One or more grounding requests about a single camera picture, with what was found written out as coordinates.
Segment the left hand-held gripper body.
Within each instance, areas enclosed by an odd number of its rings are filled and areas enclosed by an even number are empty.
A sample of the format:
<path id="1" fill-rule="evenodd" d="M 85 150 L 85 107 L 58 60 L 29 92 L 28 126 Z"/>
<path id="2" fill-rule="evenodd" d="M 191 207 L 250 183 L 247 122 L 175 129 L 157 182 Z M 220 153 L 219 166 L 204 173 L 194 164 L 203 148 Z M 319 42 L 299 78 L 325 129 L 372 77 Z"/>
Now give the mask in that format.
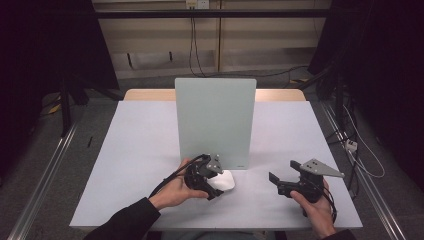
<path id="1" fill-rule="evenodd" d="M 216 191 L 208 181 L 218 175 L 223 174 L 219 156 L 212 157 L 209 154 L 202 154 L 196 157 L 186 168 L 184 181 L 193 190 Z"/>

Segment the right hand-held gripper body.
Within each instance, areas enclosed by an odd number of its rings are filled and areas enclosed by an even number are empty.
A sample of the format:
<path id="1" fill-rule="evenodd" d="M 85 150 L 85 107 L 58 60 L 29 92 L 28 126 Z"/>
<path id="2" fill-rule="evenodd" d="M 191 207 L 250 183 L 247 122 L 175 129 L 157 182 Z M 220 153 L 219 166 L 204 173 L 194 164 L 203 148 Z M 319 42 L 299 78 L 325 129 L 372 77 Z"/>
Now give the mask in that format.
<path id="1" fill-rule="evenodd" d="M 291 191 L 302 194 L 309 202 L 316 203 L 324 194 L 324 176 L 343 178 L 344 173 L 322 163 L 317 159 L 311 159 L 301 164 L 298 182 L 281 181 L 277 187 L 278 194 L 290 198 Z"/>

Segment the white board eraser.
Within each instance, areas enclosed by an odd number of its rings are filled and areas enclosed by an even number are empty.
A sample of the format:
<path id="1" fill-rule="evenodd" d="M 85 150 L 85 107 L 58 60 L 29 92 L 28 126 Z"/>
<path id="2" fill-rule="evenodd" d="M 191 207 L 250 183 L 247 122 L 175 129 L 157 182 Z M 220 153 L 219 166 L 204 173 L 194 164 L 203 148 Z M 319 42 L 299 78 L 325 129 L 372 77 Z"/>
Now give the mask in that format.
<path id="1" fill-rule="evenodd" d="M 229 191 L 235 187 L 235 180 L 232 173 L 229 170 L 224 170 L 222 174 L 208 179 L 207 183 L 214 189 L 221 191 Z"/>

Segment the pale green glass whiteboard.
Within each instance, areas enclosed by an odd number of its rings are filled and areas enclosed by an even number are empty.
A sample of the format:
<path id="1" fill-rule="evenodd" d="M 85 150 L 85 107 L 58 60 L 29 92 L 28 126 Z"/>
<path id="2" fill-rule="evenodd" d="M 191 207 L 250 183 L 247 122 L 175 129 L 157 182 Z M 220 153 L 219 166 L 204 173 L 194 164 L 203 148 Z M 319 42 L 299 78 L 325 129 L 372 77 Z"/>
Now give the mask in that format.
<path id="1" fill-rule="evenodd" d="M 254 79 L 177 78 L 180 156 L 210 154 L 225 169 L 247 169 L 256 85 Z"/>

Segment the person's right hand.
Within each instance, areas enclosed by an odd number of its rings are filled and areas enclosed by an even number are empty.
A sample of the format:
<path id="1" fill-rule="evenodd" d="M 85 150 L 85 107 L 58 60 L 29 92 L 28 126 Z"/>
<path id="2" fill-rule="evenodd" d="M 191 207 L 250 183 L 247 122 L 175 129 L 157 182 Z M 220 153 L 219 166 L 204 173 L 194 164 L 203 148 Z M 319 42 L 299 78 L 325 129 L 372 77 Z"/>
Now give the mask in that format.
<path id="1" fill-rule="evenodd" d="M 313 232 L 319 240 L 336 233 L 331 205 L 325 196 L 322 196 L 316 203 L 309 202 L 297 191 L 291 191 L 290 196 L 306 212 Z"/>

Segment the person's left hand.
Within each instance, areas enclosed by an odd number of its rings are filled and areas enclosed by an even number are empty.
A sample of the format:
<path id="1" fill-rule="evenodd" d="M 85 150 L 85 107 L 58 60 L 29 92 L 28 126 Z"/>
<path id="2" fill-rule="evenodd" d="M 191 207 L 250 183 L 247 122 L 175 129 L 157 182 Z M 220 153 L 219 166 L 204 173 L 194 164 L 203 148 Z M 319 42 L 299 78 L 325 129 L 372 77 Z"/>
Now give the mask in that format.
<path id="1" fill-rule="evenodd" d="M 158 211 L 167 207 L 178 206 L 188 199 L 207 199 L 209 197 L 204 191 L 188 188 L 184 181 L 184 173 L 185 171 L 182 171 L 181 174 L 161 188 L 158 193 L 148 198 Z"/>

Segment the pale grey table cover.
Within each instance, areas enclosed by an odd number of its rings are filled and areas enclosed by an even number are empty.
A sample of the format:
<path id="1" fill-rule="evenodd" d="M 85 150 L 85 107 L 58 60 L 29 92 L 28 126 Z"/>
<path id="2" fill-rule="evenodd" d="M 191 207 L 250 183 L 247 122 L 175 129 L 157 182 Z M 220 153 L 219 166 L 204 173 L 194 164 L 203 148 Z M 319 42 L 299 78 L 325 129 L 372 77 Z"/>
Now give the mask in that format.
<path id="1" fill-rule="evenodd" d="M 290 161 L 315 158 L 328 166 L 330 153 L 307 101 L 259 102 L 254 107 L 245 170 L 230 170 L 235 187 L 211 201 L 192 199 L 162 211 L 155 223 L 171 230 L 297 230 L 309 224 L 298 205 L 278 194 L 269 179 L 298 174 Z M 89 230 L 152 190 L 179 165 L 177 112 L 173 102 L 119 103 L 71 227 Z"/>

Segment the black metal stand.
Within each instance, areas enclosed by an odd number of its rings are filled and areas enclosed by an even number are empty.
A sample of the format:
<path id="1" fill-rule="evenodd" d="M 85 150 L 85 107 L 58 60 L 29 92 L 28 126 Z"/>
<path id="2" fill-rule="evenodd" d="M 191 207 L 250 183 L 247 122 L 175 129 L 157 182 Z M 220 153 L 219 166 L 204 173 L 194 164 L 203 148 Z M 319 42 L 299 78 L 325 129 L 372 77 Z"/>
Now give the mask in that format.
<path id="1" fill-rule="evenodd" d="M 343 98 L 343 75 L 337 63 L 331 63 L 321 72 L 298 86 L 299 90 L 305 90 L 314 85 L 316 94 L 320 100 L 328 100 L 335 95 L 335 121 L 340 130 L 346 129 L 344 124 L 344 98 Z"/>
<path id="2" fill-rule="evenodd" d="M 86 105 L 89 101 L 89 97 L 85 90 L 93 89 L 94 91 L 114 101 L 121 101 L 124 99 L 124 96 L 120 90 L 112 91 L 75 74 L 60 72 L 59 83 L 60 105 L 62 109 L 62 137 L 65 137 L 70 132 L 70 129 L 73 125 L 69 97 L 72 97 L 74 103 L 77 105 Z"/>

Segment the black horizontal bar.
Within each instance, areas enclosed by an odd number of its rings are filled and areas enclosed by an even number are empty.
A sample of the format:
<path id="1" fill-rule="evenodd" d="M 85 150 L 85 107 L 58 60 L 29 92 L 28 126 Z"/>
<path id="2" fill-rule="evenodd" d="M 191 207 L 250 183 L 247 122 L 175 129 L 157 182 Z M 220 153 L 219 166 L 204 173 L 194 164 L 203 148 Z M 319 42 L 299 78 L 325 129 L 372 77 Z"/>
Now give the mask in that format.
<path id="1" fill-rule="evenodd" d="M 287 9 L 287 10 L 137 10 L 97 11 L 101 19 L 136 18 L 315 18 L 328 17 L 334 11 L 328 9 Z"/>

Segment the metal floor rail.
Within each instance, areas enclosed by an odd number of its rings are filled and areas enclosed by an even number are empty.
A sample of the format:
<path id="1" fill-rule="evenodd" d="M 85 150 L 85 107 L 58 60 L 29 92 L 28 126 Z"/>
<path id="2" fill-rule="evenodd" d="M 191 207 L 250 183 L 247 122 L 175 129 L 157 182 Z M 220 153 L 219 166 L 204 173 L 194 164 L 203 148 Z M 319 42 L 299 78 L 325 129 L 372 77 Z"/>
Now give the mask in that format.
<path id="1" fill-rule="evenodd" d="M 30 199 L 25 205 L 22 213 L 19 215 L 11 233 L 7 240 L 25 240 L 28 232 L 38 214 L 38 211 L 45 199 L 48 189 L 54 180 L 54 177 L 61 165 L 61 162 L 69 148 L 70 143 L 73 140 L 77 123 L 73 123 L 67 132 L 60 137 L 54 153 L 50 157 L 48 164 L 38 181 L 35 190 L 31 194 Z"/>
<path id="2" fill-rule="evenodd" d="M 340 141 L 341 147 L 347 154 L 349 162 L 354 165 L 354 172 L 357 180 L 361 184 L 362 190 L 367 194 L 376 214 L 389 236 L 389 239 L 407 240 L 396 217 L 375 185 L 375 177 L 372 177 L 369 173 L 367 173 L 362 166 L 361 159 L 359 157 L 355 158 L 354 155 L 344 146 L 343 139 L 347 137 L 347 134 L 336 123 L 335 111 L 329 104 L 326 103 L 321 103 L 321 108 L 325 112 L 329 123 L 335 131 L 337 140 Z"/>

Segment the vertical wall pipe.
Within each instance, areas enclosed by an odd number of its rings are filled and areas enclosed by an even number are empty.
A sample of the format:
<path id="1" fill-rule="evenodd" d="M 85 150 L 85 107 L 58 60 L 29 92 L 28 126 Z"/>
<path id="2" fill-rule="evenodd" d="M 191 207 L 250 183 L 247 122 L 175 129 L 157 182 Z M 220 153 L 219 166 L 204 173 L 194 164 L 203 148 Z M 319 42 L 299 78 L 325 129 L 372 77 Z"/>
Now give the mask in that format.
<path id="1" fill-rule="evenodd" d="M 222 0 L 217 0 L 217 10 L 222 10 Z M 216 50 L 216 70 L 221 71 L 221 26 L 222 19 L 217 19 L 217 50 Z"/>

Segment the white wall outlet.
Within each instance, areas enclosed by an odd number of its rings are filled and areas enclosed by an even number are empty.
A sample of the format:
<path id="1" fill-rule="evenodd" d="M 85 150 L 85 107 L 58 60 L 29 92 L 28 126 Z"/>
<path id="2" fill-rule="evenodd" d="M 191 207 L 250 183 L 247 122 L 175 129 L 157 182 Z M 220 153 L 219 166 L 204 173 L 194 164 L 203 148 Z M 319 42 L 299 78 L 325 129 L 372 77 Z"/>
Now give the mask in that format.
<path id="1" fill-rule="evenodd" d="M 206 10 L 210 8 L 209 0 L 185 0 L 187 9 Z"/>

